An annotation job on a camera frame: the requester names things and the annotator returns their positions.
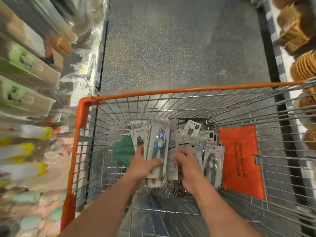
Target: white shelf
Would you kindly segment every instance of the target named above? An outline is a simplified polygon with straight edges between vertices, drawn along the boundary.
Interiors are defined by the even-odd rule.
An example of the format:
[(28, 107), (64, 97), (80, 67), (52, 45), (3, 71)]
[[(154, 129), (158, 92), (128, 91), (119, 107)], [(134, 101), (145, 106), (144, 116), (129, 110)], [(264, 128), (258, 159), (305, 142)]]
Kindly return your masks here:
[[(266, 10), (266, 18), (268, 21), (268, 26), (269, 26), (269, 30), (271, 34), (271, 40), (272, 42), (274, 42), (275, 40), (279, 38), (280, 31), (281, 31), (281, 27), (279, 27), (277, 23), (277, 17), (280, 14), (280, 10), (273, 5), (272, 0), (267, 0), (264, 3), (264, 7)], [(289, 55), (282, 46), (274, 47), (274, 53), (275, 53), (275, 59), (278, 66), (279, 75), (280, 75), (279, 77), (280, 77), (281, 82), (293, 81), (291, 77), (291, 73), (290, 73), (290, 68), (291, 68), (291, 65), (295, 62), (294, 57)], [(302, 90), (290, 91), (289, 96), (287, 96), (287, 98), (295, 99), (301, 94), (302, 94)], [(287, 103), (288, 111), (291, 111), (291, 109), (297, 108), (297, 107), (298, 106), (296, 106), (295, 101)], [(298, 157), (306, 158), (307, 156), (309, 156), (309, 157), (316, 158), (316, 151), (310, 150), (304, 143), (304, 133), (307, 130), (306, 123), (304, 123), (305, 124), (304, 126), (301, 122), (301, 119), (290, 120), (290, 123), (293, 126), (292, 127), (293, 133), (298, 133), (298, 136), (294, 137), (294, 141), (296, 141), (295, 146), (296, 146), (296, 149), (298, 150), (297, 151)], [(302, 169), (302, 176), (309, 178), (311, 180), (312, 188), (314, 189), (313, 193), (314, 193), (314, 196), (316, 196), (316, 181), (314, 177), (315, 167), (313, 165), (313, 162), (306, 161), (306, 167), (309, 170)]]

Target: person's left hand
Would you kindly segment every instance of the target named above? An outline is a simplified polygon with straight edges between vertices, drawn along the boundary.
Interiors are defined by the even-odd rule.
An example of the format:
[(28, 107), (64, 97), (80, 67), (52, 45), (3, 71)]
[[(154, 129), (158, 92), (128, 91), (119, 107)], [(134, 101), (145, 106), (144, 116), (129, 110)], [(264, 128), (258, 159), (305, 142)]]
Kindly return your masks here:
[(138, 146), (134, 157), (131, 160), (130, 166), (123, 175), (128, 177), (133, 182), (140, 182), (150, 171), (163, 164), (162, 158), (152, 160), (144, 160), (144, 145)]

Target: green fabric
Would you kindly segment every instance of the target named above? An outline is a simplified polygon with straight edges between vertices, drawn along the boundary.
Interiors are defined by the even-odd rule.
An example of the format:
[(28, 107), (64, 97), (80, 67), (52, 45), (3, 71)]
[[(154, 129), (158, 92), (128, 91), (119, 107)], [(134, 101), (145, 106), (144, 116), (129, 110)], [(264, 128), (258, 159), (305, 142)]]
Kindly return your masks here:
[(113, 146), (113, 155), (115, 159), (129, 167), (131, 159), (135, 155), (134, 145), (130, 135), (127, 135), (121, 141), (116, 142)]

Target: gray floor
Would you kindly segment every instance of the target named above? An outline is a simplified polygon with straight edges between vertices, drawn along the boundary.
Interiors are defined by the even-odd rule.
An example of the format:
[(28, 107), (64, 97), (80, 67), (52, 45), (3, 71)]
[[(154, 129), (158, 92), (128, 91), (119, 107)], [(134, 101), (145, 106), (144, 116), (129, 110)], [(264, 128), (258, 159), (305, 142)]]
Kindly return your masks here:
[(249, 0), (112, 0), (102, 94), (268, 81)]

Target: shopping cart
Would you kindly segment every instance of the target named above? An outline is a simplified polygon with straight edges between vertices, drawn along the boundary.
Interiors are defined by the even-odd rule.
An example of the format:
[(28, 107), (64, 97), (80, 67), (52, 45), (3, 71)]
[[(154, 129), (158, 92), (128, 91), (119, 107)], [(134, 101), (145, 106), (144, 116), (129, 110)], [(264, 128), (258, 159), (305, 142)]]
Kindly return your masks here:
[[(208, 121), (211, 128), (220, 127), (222, 131), (252, 126), (258, 150), (252, 165), (257, 169), (255, 184), (260, 193), (251, 196), (247, 189), (239, 193), (234, 184), (225, 183), (225, 170), (225, 190), (219, 193), (264, 236), (315, 236), (316, 159), (306, 157), (314, 151), (308, 151), (302, 139), (304, 128), (316, 117), (312, 112), (316, 105), (297, 105), (299, 100), (312, 96), (306, 90), (313, 86), (316, 80), (311, 79), (82, 98), (62, 229), (73, 220), (76, 210), (124, 174), (126, 168), (113, 158), (112, 146), (130, 130), (131, 120), (175, 118)], [(241, 165), (240, 171), (246, 171)], [(244, 177), (253, 180), (252, 175)], [(191, 196), (179, 196), (177, 192), (169, 198), (136, 195), (130, 205), (118, 236), (208, 236)]]

